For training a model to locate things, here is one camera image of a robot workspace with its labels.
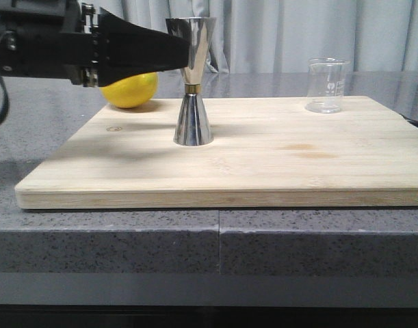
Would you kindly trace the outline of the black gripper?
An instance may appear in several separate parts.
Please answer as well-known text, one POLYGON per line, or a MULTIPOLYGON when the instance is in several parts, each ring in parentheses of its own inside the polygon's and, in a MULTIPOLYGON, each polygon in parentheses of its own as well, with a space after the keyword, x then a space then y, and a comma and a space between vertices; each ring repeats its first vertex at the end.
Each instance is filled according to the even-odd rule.
POLYGON ((89 3, 0 1, 0 76, 105 87, 134 75, 184 68, 189 49, 183 38, 134 25, 104 8, 97 25, 96 8, 89 3))

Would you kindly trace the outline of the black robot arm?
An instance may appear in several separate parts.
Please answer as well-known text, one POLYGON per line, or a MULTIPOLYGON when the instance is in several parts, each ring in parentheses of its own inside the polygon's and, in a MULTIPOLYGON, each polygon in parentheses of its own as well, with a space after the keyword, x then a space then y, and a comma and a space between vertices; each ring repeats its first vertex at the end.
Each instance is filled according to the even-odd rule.
POLYGON ((188 41, 78 1, 0 1, 0 73, 105 87, 184 68, 188 41))

